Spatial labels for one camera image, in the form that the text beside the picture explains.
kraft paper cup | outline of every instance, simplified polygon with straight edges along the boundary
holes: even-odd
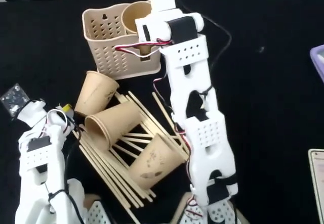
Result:
[[[133,102],[125,102],[86,117],[85,125],[94,144],[106,151],[140,121],[138,106]]]
[[[115,94],[118,83],[96,71],[87,71],[75,111],[82,115],[92,115],[104,110]]]
[[[182,156],[161,136],[155,135],[129,168],[130,177],[147,190],[183,163]]]
[[[121,13],[121,23],[125,27],[127,34],[137,34],[135,19],[145,18],[151,13],[151,3],[139,1],[129,4]],[[151,52],[151,46],[138,46],[142,55]]]

white wire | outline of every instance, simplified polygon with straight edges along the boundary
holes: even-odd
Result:
[[[63,130],[67,129],[67,126],[68,126],[69,122],[67,120],[66,114],[62,110],[59,110],[59,109],[51,109],[49,112],[47,112],[47,115],[46,115],[46,117],[47,117],[47,124],[48,123],[51,123],[49,116],[53,112],[59,112],[59,113],[61,113],[63,115],[64,120],[65,120],[65,126],[64,126]]]
[[[149,53],[147,55],[144,55],[144,56],[143,55],[139,55],[139,54],[137,54],[134,51],[130,51],[130,50],[127,50],[127,49],[124,49],[124,48],[120,49],[119,51],[126,52],[126,53],[129,53],[129,54],[133,54],[134,56],[137,56],[139,58],[146,58],[146,57],[149,57],[149,56],[153,55],[154,53],[158,52],[158,49],[155,50],[155,51],[152,51],[151,53]]]
[[[148,42],[137,42],[137,43],[129,43],[129,44],[118,44],[113,47],[115,50],[116,48],[122,47],[122,48],[129,48],[129,47],[135,47],[135,46],[163,46],[168,45],[167,42],[155,42],[155,41],[148,41]]]

white robotic arm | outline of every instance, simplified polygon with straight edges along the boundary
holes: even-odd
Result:
[[[42,100],[30,101],[18,84],[3,95],[1,101],[12,117],[32,127],[18,141],[21,192],[15,223],[82,223],[80,217],[84,219],[87,216],[83,207],[85,194],[82,184],[70,179],[66,190],[64,179],[62,148],[66,136],[74,128],[73,122],[69,122],[62,110],[46,112]]]
[[[238,191],[234,155],[227,140],[224,115],[218,110],[211,86],[206,37],[199,34],[204,20],[199,13],[183,14],[175,0],[151,0],[152,11],[137,19],[139,41],[171,40],[160,49],[165,58],[171,88],[173,120],[181,126],[191,146],[191,190],[200,208],[229,199]],[[186,73],[184,67],[190,67]],[[194,115],[186,109],[197,93],[205,108]]]

black table surface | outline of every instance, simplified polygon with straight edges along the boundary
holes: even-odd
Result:
[[[82,12],[132,1],[0,4],[0,94],[18,82],[30,98],[75,104],[85,71],[95,69],[83,37]],[[324,147],[324,85],[309,51],[324,43],[324,0],[181,1],[233,36],[211,77],[235,154],[238,208],[251,223],[318,223],[307,150]],[[213,58],[227,37],[209,22],[203,33]],[[152,80],[159,75],[122,80],[120,91],[130,89],[164,124],[151,97]],[[168,82],[159,86],[168,97]],[[17,140],[27,127],[10,123],[3,107],[0,119],[0,216],[2,223],[13,223],[20,193]],[[79,151],[71,163],[70,176],[79,179],[87,193],[101,195],[118,223],[129,223]],[[134,213],[142,223],[170,221],[188,190],[184,167],[153,190],[154,203]]]

plastic basket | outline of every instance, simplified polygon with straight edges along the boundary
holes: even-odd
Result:
[[[82,14],[84,36],[88,41],[98,72],[115,80],[159,72],[160,53],[145,60],[115,51],[114,46],[138,42],[136,34],[126,34],[121,14],[129,4],[118,4],[103,9],[87,9]],[[139,53],[136,48],[130,50]]]

